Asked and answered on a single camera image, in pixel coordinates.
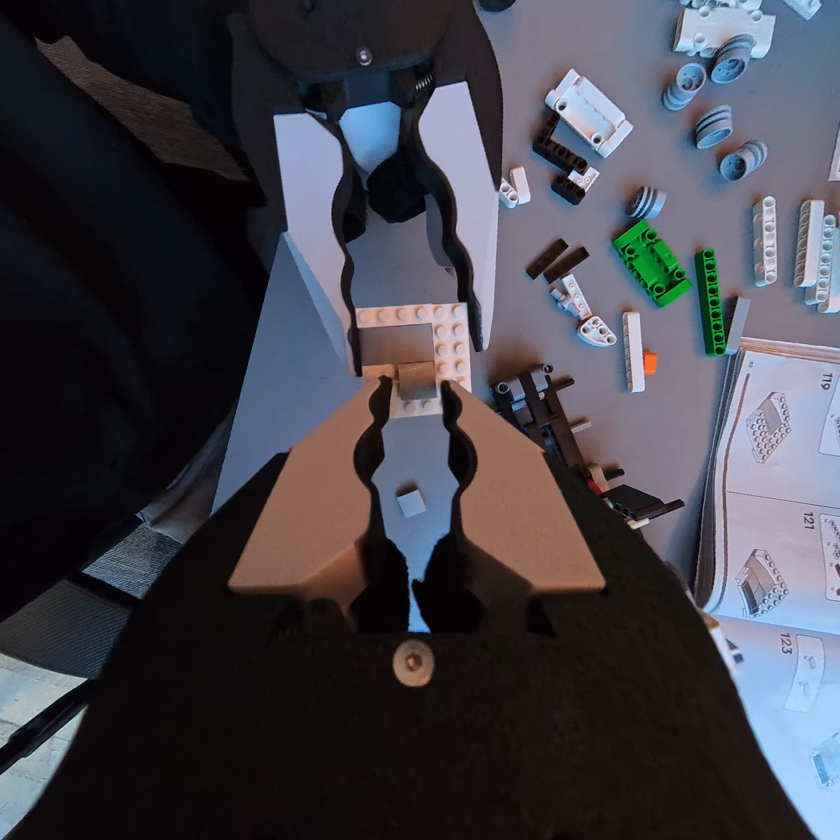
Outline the white narrow toy plate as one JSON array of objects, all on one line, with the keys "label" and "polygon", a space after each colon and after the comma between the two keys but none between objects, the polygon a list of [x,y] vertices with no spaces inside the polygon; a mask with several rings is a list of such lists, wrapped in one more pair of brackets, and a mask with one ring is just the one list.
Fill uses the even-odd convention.
[{"label": "white narrow toy plate", "polygon": [[593,315],[573,273],[559,278],[553,284],[568,295],[569,300],[568,308],[565,310],[566,312],[572,313],[580,322]]}]

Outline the white toy brick plate assembly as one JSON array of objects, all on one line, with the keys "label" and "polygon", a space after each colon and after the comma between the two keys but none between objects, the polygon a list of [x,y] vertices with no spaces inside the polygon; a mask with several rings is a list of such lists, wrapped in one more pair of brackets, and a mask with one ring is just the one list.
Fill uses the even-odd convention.
[{"label": "white toy brick plate assembly", "polygon": [[[441,414],[441,383],[453,380],[471,390],[468,310],[464,303],[424,303],[357,308],[362,375],[392,379],[391,419]],[[396,366],[434,361],[437,399],[404,402],[397,391]]]}]

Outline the white toy beam frame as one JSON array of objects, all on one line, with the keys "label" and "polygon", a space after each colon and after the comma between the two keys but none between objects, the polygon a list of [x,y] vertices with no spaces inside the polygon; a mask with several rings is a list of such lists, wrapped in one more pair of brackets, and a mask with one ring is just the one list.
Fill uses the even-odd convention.
[{"label": "white toy beam frame", "polygon": [[764,58],[771,48],[774,24],[774,15],[749,4],[686,6],[677,18],[672,50],[711,58],[729,39],[749,35],[754,41],[751,57]]}]

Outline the building instruction booklet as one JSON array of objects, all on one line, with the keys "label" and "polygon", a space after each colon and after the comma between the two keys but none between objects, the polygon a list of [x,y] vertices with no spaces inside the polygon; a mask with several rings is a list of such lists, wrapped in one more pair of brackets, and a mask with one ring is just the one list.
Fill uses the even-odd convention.
[{"label": "building instruction booklet", "polygon": [[839,351],[729,357],[694,598],[719,624],[763,754],[816,838],[839,835]]}]

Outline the white holed toy beam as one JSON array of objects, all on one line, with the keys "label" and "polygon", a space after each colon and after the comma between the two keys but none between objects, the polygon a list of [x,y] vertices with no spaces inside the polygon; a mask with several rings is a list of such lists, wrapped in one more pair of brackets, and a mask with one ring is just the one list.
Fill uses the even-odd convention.
[{"label": "white holed toy beam", "polygon": [[833,312],[831,304],[835,251],[838,242],[838,228],[835,215],[827,214],[822,221],[819,247],[816,252],[815,268],[812,271],[814,283],[805,288],[804,300],[821,314]]},{"label": "white holed toy beam", "polygon": [[623,347],[627,390],[630,393],[644,392],[646,377],[641,317],[636,311],[623,312]]},{"label": "white holed toy beam", "polygon": [[752,207],[753,272],[756,287],[766,287],[778,278],[776,200],[761,198]]},{"label": "white holed toy beam", "polygon": [[793,275],[797,288],[813,287],[820,278],[824,212],[823,200],[810,199],[800,207]]}]

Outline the black angled toy beam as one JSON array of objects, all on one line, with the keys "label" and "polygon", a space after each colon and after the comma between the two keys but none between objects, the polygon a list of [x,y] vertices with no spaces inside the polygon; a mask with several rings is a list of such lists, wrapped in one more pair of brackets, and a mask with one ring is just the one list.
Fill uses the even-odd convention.
[{"label": "black angled toy beam", "polygon": [[532,151],[551,163],[558,171],[551,182],[552,192],[563,198],[567,203],[578,206],[586,194],[576,193],[574,186],[568,180],[568,174],[573,170],[584,172],[589,163],[584,157],[553,139],[554,131],[559,122],[560,115],[554,111],[549,111],[532,141]]}]

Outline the grey fabric office chair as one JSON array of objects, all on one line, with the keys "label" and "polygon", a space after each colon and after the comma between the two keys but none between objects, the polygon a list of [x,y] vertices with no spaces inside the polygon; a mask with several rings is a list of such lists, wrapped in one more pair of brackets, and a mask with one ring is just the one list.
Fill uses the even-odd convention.
[{"label": "grey fabric office chair", "polygon": [[2,621],[2,655],[65,676],[95,679],[134,608],[209,519],[124,520],[80,566]]}]

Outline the grey toy brick plate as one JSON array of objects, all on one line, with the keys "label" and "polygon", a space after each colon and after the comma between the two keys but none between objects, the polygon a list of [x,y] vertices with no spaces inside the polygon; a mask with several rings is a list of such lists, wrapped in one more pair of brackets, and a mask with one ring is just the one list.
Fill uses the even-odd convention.
[{"label": "grey toy brick plate", "polygon": [[723,304],[724,354],[735,354],[740,349],[743,331],[749,314],[751,300],[744,296],[733,296]]}]

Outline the black narrow toy plate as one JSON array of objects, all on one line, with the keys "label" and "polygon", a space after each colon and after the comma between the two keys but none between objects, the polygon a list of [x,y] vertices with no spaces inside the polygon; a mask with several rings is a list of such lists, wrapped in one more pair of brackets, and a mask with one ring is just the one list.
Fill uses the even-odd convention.
[{"label": "black narrow toy plate", "polygon": [[575,267],[588,259],[589,252],[584,246],[580,246],[568,255],[555,260],[552,265],[543,272],[543,277],[547,283],[551,284],[568,274],[570,274]]},{"label": "black narrow toy plate", "polygon": [[525,269],[526,275],[531,280],[537,279],[546,269],[550,268],[551,265],[562,256],[567,248],[568,244],[564,239],[556,239],[538,257],[528,263]]}]

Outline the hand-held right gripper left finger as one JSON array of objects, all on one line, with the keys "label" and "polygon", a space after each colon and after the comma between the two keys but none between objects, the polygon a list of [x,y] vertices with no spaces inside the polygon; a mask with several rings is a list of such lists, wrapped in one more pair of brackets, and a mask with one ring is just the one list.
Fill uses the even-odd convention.
[{"label": "hand-held right gripper left finger", "polygon": [[372,478],[390,379],[366,380],[288,453],[228,580],[237,595],[334,601],[363,632],[391,629],[391,542]]}]

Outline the green toy brick plate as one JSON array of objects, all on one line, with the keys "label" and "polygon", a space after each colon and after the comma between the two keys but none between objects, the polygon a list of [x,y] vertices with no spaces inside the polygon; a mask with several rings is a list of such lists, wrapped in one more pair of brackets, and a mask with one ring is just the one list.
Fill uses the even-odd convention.
[{"label": "green toy brick plate", "polygon": [[636,283],[658,308],[667,307],[692,288],[673,251],[647,221],[631,226],[612,245]]}]

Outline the green holed toy beam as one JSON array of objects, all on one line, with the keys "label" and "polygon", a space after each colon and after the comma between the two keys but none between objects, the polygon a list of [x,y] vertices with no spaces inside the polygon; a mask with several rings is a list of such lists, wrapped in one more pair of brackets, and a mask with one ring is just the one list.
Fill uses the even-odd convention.
[{"label": "green holed toy beam", "polygon": [[719,358],[726,353],[728,340],[717,255],[713,248],[704,248],[696,253],[695,269],[705,354],[708,358]]}]

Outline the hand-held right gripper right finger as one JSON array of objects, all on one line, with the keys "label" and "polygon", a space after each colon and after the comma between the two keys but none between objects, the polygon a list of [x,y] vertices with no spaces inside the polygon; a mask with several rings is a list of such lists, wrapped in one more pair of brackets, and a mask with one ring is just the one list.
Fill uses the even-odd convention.
[{"label": "hand-held right gripper right finger", "polygon": [[541,447],[456,382],[442,385],[442,400],[457,488],[438,541],[438,630],[521,627],[536,598],[603,592]]}]

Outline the toy truck chassis model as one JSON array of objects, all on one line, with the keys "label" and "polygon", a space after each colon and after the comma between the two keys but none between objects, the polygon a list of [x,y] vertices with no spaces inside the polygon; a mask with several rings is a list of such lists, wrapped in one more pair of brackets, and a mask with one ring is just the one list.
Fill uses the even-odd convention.
[{"label": "toy truck chassis model", "polygon": [[540,446],[553,461],[565,464],[631,529],[640,529],[685,506],[681,499],[663,501],[635,487],[619,484],[623,469],[587,463],[577,434],[592,426],[586,419],[571,423],[559,393],[574,384],[554,375],[553,365],[540,363],[518,376],[490,385],[496,412]]}]

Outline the white toy brick panel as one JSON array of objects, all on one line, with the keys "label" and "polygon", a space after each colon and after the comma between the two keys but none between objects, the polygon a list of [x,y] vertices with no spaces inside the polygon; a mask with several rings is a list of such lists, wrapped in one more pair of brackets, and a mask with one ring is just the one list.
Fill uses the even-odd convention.
[{"label": "white toy brick panel", "polygon": [[604,159],[634,128],[626,114],[575,69],[548,91],[544,103]]}]

